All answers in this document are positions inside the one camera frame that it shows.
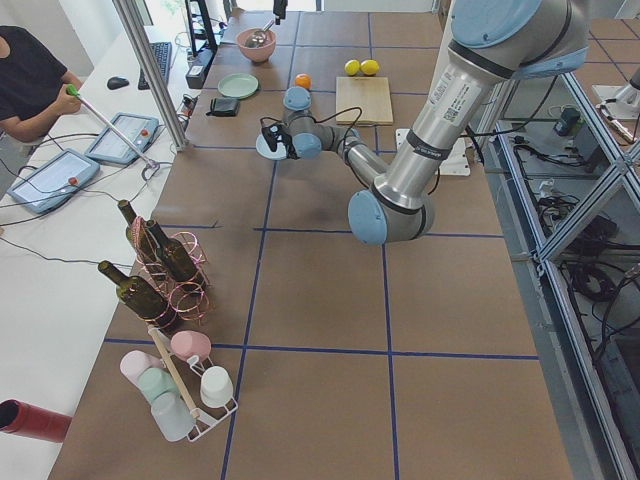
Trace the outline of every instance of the blue tablet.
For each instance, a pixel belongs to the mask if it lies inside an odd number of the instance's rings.
[[[157,118],[131,113],[118,113],[111,123],[141,152],[149,148],[160,124]],[[97,162],[115,165],[129,165],[138,158],[138,154],[109,127],[105,127],[84,154]]]
[[[7,190],[16,202],[35,213],[55,210],[86,185],[100,165],[75,150],[66,149]]]

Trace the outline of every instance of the spoon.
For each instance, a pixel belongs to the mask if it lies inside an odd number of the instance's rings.
[[[249,38],[244,42],[244,46],[248,48],[261,47],[267,39],[267,32],[275,23],[274,19],[271,19],[264,27],[254,31]]]

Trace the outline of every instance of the plate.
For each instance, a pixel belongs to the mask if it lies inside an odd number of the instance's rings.
[[[256,138],[256,150],[260,155],[269,160],[284,160],[287,158],[287,149],[282,143],[278,143],[278,148],[275,152],[272,152],[262,134]]]
[[[218,91],[225,97],[247,98],[258,90],[258,79],[248,73],[232,73],[218,83]]]

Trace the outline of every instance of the white table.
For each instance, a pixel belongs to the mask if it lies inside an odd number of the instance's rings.
[[[148,31],[151,41],[172,41],[173,35]],[[176,109],[189,90],[184,50],[173,48],[169,92]],[[122,33],[85,82],[81,94],[107,118],[118,112],[154,116],[159,111],[149,90],[137,89],[139,66],[125,33]],[[111,76],[123,76],[130,85],[108,90]],[[98,133],[103,125],[84,107],[75,115],[59,119],[52,136]],[[63,148],[79,152],[91,139],[62,141]],[[48,142],[37,150],[30,165],[39,166],[59,152]],[[167,131],[147,155],[172,162],[175,148]],[[90,187],[109,192],[117,199],[132,198],[143,185],[144,163],[137,160],[126,170]],[[139,215],[149,217],[162,191],[170,166],[150,180],[133,202]],[[118,170],[102,166],[98,177]],[[8,196],[1,206],[14,203]],[[33,217],[21,206],[0,209],[0,224]],[[80,193],[42,219],[5,228],[3,238],[48,257],[87,259],[131,265],[134,253],[124,236],[125,222],[116,202],[106,195]],[[104,333],[117,305],[115,286],[95,265],[45,261],[36,255],[0,242],[0,291],[2,335],[0,335],[0,401],[14,398],[53,411],[73,415],[100,349]],[[47,478],[60,445],[42,440],[0,434],[0,477],[42,480]]]

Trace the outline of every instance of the black t-shirt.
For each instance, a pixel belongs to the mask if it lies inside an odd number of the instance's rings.
[[[67,67],[24,28],[0,26],[0,37],[11,49],[0,58],[0,120],[27,120],[58,97]]]

